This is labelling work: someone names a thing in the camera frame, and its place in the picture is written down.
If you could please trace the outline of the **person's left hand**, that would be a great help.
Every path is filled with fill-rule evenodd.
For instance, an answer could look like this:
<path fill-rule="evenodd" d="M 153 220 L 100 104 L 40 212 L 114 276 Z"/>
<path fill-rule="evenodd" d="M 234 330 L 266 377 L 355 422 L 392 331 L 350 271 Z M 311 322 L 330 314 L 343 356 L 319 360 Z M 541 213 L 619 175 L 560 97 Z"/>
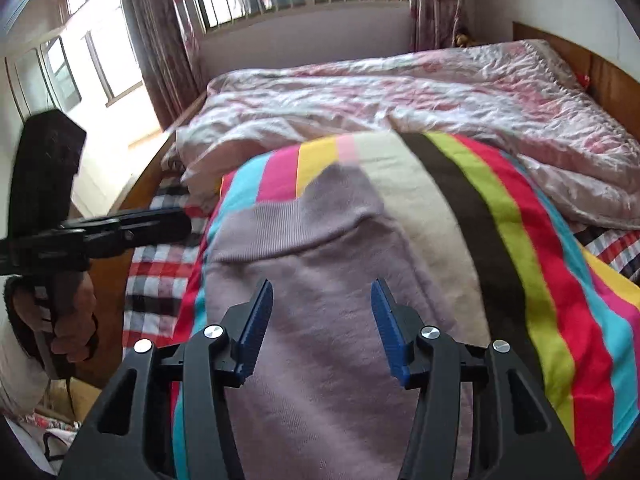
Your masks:
<path fill-rule="evenodd" d="M 32 332 L 43 332 L 47 322 L 32 289 L 24 278 L 16 278 L 9 287 L 9 306 L 17 318 Z M 98 324 L 94 316 L 96 295 L 88 272 L 82 274 L 72 300 L 62 313 L 55 315 L 54 337 L 50 349 L 70 363 L 88 361 L 96 352 Z"/>

